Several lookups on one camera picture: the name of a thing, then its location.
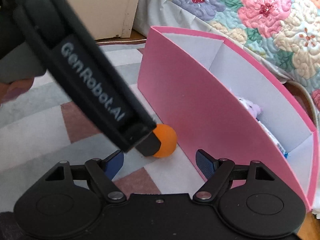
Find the bed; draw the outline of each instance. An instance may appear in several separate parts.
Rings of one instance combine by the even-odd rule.
[[[133,28],[147,36],[152,25],[228,37],[281,82],[299,83],[319,127],[320,0],[139,0]],[[320,218],[320,189],[313,207]]]

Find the floral quilt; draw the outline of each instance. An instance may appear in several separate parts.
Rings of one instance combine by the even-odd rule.
[[[284,70],[320,109],[320,0],[170,0]]]

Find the black robotic device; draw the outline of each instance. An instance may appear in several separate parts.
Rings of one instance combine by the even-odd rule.
[[[259,161],[235,165],[198,150],[196,163],[208,180],[193,199],[131,194],[127,200],[111,181],[116,171],[109,171],[121,155],[56,164],[15,205],[24,239],[299,239],[292,232],[304,220],[304,203]],[[74,180],[86,180],[90,190]]]
[[[48,68],[120,149],[137,147],[144,155],[158,151],[155,122],[65,0],[1,0],[0,40],[0,82],[41,75]],[[198,150],[196,163],[208,181],[193,199],[133,194],[128,200],[111,181],[119,162],[122,151],[84,165],[55,165],[15,205],[22,238],[299,239],[292,232],[304,220],[303,201],[259,161],[235,165]],[[90,190],[74,180],[86,180]],[[246,183],[230,189],[233,180]]]

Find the green leaf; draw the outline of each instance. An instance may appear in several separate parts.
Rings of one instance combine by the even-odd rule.
[[[262,36],[259,33],[258,29],[251,29],[251,28],[246,28],[245,29],[248,39],[252,42],[257,41],[260,42],[262,40]]]
[[[270,60],[271,63],[275,64],[279,68],[283,69],[286,72],[290,72],[295,69],[292,64],[292,51],[285,51],[280,49],[275,55],[273,60]]]
[[[221,0],[221,1],[223,1],[228,8],[233,9],[235,11],[237,11],[240,7],[243,6],[240,0]]]

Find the white flower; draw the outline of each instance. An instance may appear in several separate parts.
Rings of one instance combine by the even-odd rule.
[[[229,36],[233,40],[238,41],[240,44],[245,44],[247,42],[248,36],[247,36],[247,33],[243,29],[235,28],[235,29],[228,30],[224,25],[222,25],[221,23],[218,23],[216,21],[211,21],[211,22],[209,22],[209,24],[213,28],[215,28],[218,31],[222,32],[223,34]]]
[[[320,17],[310,0],[295,0],[289,17],[281,21],[281,31],[274,34],[274,44],[292,51],[292,63],[305,79],[320,67]]]

